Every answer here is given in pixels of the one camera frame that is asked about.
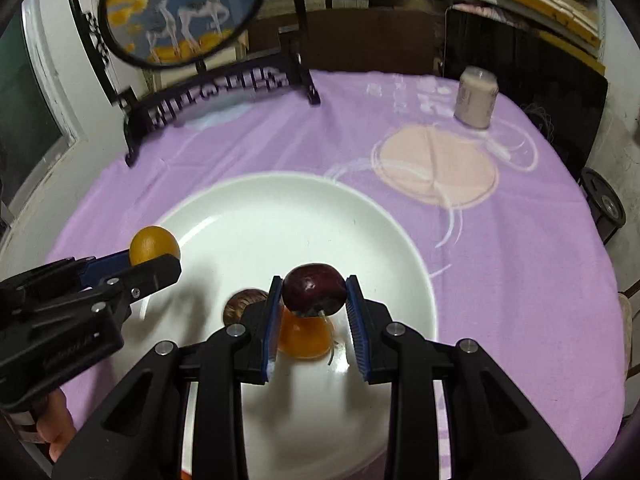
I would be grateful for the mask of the person left hand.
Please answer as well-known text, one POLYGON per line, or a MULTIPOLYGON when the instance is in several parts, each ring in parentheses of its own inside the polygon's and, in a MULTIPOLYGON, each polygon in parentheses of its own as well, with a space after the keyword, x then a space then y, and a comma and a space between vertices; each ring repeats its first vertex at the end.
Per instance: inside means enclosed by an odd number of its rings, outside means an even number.
POLYGON ((49 445, 50 459, 56 462, 77 434, 64 392, 50 392, 36 403, 34 411, 38 436, 49 445))

